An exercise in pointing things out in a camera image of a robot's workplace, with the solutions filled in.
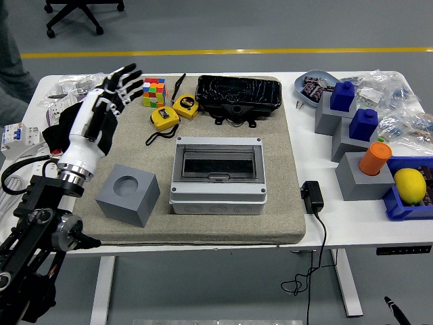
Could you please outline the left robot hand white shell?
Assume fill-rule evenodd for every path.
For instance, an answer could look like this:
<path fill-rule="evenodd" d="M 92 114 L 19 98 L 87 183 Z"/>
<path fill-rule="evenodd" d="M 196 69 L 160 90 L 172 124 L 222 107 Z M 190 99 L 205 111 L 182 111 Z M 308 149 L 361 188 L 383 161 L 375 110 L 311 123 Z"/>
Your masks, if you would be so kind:
<path fill-rule="evenodd" d="M 58 162 L 58 177 L 90 180 L 98 161 L 112 145 L 118 117 L 136 98 L 143 95 L 141 71 L 132 63 L 109 74 L 81 101 L 69 132 L 69 146 Z"/>

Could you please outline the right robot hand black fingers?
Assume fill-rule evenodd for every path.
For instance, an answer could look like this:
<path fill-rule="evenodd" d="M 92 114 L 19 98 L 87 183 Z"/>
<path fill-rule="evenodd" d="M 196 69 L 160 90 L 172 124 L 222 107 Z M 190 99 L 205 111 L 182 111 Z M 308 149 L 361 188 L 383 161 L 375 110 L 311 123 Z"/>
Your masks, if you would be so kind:
<path fill-rule="evenodd" d="M 395 304 L 395 302 L 388 296 L 384 297 L 387 306 L 390 308 L 393 316 L 396 318 L 400 325 L 410 325 L 410 321 L 407 319 L 403 311 Z"/>

